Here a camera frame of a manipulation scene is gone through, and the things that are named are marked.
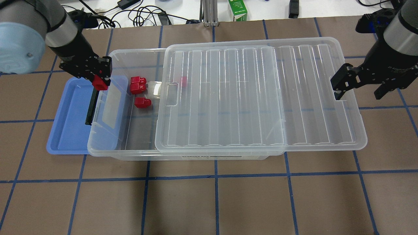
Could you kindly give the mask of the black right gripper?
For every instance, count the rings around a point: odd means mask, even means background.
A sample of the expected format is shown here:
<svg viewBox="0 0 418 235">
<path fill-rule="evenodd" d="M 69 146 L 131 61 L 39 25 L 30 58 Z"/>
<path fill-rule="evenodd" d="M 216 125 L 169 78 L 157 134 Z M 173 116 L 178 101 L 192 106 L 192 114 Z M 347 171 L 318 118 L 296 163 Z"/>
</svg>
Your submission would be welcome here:
<svg viewBox="0 0 418 235">
<path fill-rule="evenodd" d="M 362 86 L 379 84 L 374 91 L 376 100 L 382 99 L 388 92 L 395 89 L 406 89 L 417 78 L 417 62 L 406 63 L 364 62 L 359 66 L 349 63 L 341 65 L 330 84 L 336 100 L 340 100 L 345 92 Z"/>
</svg>

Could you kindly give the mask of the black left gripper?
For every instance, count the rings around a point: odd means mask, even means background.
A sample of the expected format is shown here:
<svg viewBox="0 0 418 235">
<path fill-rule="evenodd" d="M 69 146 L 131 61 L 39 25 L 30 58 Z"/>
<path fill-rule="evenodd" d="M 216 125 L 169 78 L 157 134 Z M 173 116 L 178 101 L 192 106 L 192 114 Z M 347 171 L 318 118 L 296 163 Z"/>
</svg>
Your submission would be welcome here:
<svg viewBox="0 0 418 235">
<path fill-rule="evenodd" d="M 59 68 L 74 77 L 93 80 L 94 76 L 101 79 L 111 77 L 112 58 L 100 57 L 92 50 L 59 49 L 61 63 Z"/>
</svg>

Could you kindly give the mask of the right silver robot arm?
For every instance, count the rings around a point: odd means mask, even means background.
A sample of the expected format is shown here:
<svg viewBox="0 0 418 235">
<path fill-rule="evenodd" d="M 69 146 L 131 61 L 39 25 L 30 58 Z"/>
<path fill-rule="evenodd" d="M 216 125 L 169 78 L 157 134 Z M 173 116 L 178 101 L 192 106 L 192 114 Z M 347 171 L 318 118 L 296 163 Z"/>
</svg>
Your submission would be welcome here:
<svg viewBox="0 0 418 235">
<path fill-rule="evenodd" d="M 378 84 L 377 100 L 388 92 L 406 89 L 417 78 L 418 3 L 406 0 L 396 9 L 380 9 L 364 14 L 357 22 L 358 33 L 375 33 L 377 41 L 364 62 L 354 67 L 343 64 L 330 79 L 336 100 L 345 92 L 364 85 Z"/>
</svg>

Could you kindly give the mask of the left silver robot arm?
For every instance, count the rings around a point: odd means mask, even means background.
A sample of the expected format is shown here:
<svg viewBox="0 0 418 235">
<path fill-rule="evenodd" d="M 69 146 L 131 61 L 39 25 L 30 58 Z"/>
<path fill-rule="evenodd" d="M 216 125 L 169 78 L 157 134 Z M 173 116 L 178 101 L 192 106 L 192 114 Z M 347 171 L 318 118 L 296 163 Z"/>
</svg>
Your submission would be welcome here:
<svg viewBox="0 0 418 235">
<path fill-rule="evenodd" d="M 35 71 L 48 47 L 72 76 L 110 82 L 111 58 L 93 51 L 57 0 L 2 0 L 0 17 L 2 73 Z"/>
</svg>

